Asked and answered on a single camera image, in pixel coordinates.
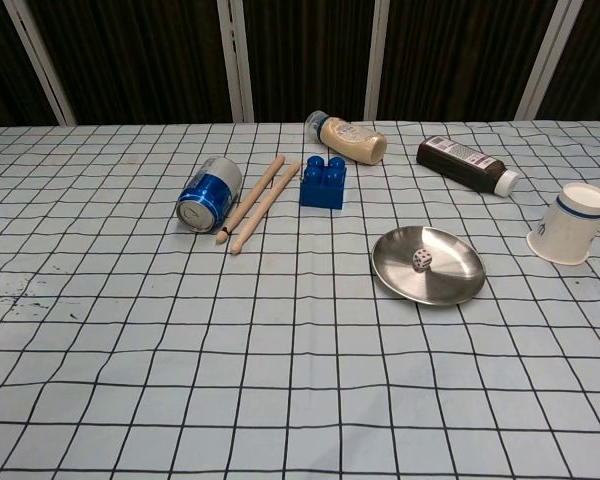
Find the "plastic bottle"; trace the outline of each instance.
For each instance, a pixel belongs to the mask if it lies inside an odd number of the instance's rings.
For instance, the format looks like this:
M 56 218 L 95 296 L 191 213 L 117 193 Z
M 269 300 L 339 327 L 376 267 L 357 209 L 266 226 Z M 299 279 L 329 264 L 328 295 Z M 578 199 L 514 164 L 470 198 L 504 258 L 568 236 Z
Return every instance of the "plastic bottle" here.
M 330 117 L 321 110 L 307 117 L 305 128 L 309 135 L 356 162 L 375 165 L 387 151 L 387 139 L 381 133 Z
M 445 137 L 431 137 L 418 147 L 416 161 L 476 192 L 506 197 L 519 174 L 507 170 L 500 160 Z

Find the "dark liquid bottle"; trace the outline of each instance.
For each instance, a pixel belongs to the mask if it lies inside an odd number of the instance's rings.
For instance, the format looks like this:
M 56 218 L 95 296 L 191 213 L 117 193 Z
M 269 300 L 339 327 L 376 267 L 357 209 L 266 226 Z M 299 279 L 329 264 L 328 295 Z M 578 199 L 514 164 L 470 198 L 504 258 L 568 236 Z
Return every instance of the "dark liquid bottle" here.
M 431 137 L 418 147 L 416 160 L 476 192 L 508 196 L 519 175 L 500 160 L 445 137 Z

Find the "toy building block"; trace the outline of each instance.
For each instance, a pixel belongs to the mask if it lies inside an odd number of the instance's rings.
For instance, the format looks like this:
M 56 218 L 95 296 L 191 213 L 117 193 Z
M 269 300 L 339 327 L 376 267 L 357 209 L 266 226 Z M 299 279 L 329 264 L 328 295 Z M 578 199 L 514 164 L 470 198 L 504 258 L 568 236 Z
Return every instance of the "toy building block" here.
M 310 157 L 300 183 L 300 205 L 341 210 L 347 174 L 344 165 L 342 158 L 333 157 L 325 168 L 322 157 Z

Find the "paper cup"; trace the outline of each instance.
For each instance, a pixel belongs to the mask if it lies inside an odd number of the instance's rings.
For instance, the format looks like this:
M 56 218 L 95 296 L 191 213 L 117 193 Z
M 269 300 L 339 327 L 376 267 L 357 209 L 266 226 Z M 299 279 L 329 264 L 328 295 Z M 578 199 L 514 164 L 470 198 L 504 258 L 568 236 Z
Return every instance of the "paper cup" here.
M 579 265 L 600 228 L 600 189 L 586 183 L 562 188 L 538 226 L 527 235 L 536 255 L 562 265 Z

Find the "black panel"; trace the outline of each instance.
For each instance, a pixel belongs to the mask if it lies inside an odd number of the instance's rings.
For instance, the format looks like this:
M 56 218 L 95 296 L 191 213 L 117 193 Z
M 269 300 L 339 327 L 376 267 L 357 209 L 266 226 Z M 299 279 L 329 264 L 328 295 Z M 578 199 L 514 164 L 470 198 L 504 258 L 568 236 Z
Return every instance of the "black panel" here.
M 538 118 L 600 120 L 600 0 L 583 3 Z
M 57 121 L 0 0 L 0 126 L 12 125 L 57 125 Z
M 555 3 L 391 2 L 378 118 L 511 120 Z
M 361 120 L 373 0 L 245 0 L 256 121 Z
M 215 0 L 30 0 L 78 123 L 231 121 Z

